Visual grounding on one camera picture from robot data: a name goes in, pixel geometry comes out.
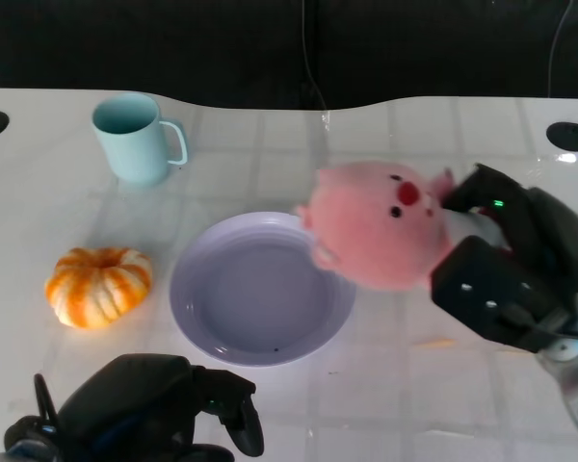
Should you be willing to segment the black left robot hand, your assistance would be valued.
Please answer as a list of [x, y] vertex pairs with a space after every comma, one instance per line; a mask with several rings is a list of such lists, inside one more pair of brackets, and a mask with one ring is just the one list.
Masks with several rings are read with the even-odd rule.
[[58, 411], [59, 428], [88, 461], [232, 461], [224, 447], [194, 441], [196, 417], [215, 416], [238, 451], [263, 454], [253, 382], [185, 357], [124, 354], [80, 386]]

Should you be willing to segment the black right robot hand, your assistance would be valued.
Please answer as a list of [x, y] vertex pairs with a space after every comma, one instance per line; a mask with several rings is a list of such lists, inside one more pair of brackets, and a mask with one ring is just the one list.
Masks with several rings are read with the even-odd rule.
[[431, 299], [482, 338], [532, 353], [578, 341], [578, 215], [482, 164], [443, 201], [449, 212], [491, 218], [505, 239], [473, 235], [434, 268]]

